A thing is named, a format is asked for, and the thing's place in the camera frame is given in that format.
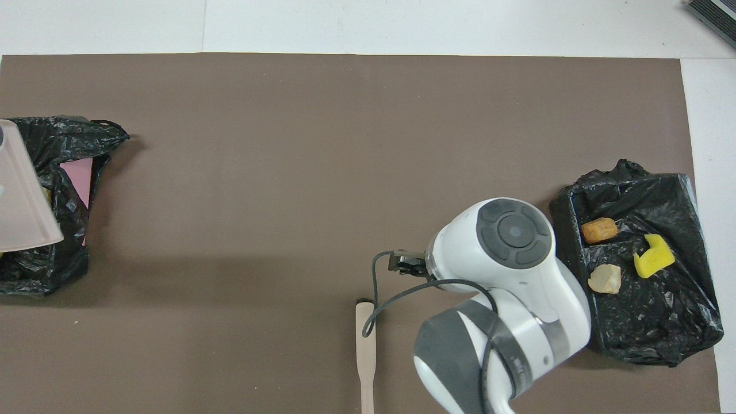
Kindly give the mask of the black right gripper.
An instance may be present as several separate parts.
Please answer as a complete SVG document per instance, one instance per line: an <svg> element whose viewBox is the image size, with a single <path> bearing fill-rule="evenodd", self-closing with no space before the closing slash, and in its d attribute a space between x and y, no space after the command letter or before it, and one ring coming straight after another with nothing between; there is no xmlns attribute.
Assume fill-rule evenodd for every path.
<svg viewBox="0 0 736 414"><path fill-rule="evenodd" d="M400 274L412 274L426 281L434 281L436 277L426 265L423 252L392 251L389 254L389 271Z"/></svg>

